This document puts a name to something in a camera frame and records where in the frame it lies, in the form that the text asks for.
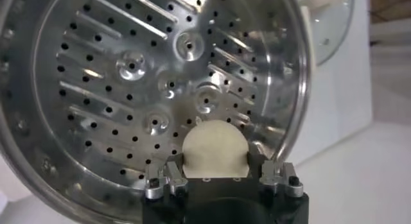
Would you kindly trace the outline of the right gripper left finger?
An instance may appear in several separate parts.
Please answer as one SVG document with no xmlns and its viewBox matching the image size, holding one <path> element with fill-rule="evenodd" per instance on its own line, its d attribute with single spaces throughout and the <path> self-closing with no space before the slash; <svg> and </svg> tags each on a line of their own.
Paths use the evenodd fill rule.
<svg viewBox="0 0 411 224">
<path fill-rule="evenodd" d="M 159 200 L 166 192 L 172 196 L 188 193 L 188 179 L 183 172 L 183 154 L 172 155 L 164 164 L 151 163 L 145 168 L 144 197 Z"/>
</svg>

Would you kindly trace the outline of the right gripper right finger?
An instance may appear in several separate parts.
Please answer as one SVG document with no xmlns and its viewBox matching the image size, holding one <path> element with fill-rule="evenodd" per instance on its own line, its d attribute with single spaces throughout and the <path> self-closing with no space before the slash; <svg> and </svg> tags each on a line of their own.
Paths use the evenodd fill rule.
<svg viewBox="0 0 411 224">
<path fill-rule="evenodd" d="M 302 198 L 304 185 L 291 162 L 278 162 L 264 155 L 247 153 L 248 178 L 256 178 L 263 189 L 273 194 L 283 193 L 291 198 Z"/>
</svg>

